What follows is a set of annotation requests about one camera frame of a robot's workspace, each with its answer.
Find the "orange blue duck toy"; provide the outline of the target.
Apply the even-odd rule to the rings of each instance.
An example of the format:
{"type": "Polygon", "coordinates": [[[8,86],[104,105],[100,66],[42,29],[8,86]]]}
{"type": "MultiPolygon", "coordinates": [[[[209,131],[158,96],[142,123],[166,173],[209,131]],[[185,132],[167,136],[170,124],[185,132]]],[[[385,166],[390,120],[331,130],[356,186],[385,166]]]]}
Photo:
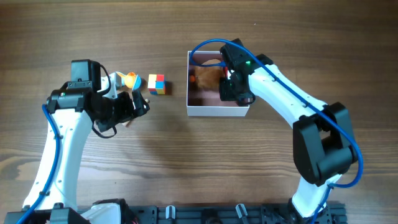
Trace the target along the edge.
{"type": "Polygon", "coordinates": [[[129,72],[128,74],[116,72],[116,74],[121,78],[121,86],[126,86],[131,90],[140,89],[142,80],[139,75],[134,72],[129,72]]]}

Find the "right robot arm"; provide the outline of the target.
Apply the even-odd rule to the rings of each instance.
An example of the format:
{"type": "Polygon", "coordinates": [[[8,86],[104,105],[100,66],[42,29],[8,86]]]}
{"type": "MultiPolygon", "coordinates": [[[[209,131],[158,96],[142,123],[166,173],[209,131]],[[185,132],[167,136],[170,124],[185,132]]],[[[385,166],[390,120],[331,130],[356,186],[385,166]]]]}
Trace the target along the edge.
{"type": "Polygon", "coordinates": [[[358,163],[358,173],[344,187],[356,185],[363,172],[348,110],[341,103],[329,105],[305,93],[271,59],[253,56],[239,39],[225,43],[220,53],[230,72],[220,81],[221,101],[247,106],[260,98],[292,127],[294,164],[301,178],[290,206],[301,222],[315,221],[351,165],[358,163]]]}

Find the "white pig rattle drum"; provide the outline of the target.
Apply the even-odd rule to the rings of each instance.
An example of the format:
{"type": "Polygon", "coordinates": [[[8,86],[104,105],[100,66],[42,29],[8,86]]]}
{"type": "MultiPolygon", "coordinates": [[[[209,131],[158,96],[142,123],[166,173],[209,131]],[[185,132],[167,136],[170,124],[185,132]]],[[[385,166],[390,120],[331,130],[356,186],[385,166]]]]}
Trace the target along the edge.
{"type": "Polygon", "coordinates": [[[128,128],[128,127],[130,126],[131,123],[132,123],[132,120],[126,121],[126,122],[123,123],[123,126],[126,127],[126,128],[128,128]]]}

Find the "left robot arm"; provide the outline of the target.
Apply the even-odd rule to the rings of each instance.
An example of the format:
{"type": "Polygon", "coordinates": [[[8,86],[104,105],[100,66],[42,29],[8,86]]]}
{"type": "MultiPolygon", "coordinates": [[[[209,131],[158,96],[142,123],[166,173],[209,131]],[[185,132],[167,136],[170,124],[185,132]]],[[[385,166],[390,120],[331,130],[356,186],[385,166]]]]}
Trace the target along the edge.
{"type": "Polygon", "coordinates": [[[135,73],[106,72],[93,60],[72,61],[70,80],[42,105],[49,127],[39,169],[22,210],[7,213],[5,223],[137,223],[121,198],[99,200],[83,213],[78,213],[76,204],[78,173],[89,133],[104,138],[103,132],[115,131],[117,124],[128,123],[150,109],[135,73]]]}

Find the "brown plush toy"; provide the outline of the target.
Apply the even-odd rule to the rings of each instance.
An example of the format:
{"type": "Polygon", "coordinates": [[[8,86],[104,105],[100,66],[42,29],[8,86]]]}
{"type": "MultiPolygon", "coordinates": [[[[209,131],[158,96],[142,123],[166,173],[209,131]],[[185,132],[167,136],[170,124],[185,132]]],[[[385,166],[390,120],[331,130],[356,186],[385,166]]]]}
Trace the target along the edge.
{"type": "Polygon", "coordinates": [[[210,65],[220,62],[218,59],[211,59],[204,62],[202,67],[194,66],[192,73],[188,77],[188,81],[199,89],[219,90],[220,80],[226,76],[224,68],[219,65],[212,67],[210,65]]]}

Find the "multicolour puzzle cube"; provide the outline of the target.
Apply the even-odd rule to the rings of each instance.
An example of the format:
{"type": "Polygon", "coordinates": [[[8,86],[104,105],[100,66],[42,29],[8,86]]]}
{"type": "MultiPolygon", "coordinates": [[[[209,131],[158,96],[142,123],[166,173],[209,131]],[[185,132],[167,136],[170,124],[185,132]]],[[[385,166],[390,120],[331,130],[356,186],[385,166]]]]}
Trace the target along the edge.
{"type": "Polygon", "coordinates": [[[149,74],[147,88],[152,95],[164,95],[165,76],[162,74],[149,74]]]}

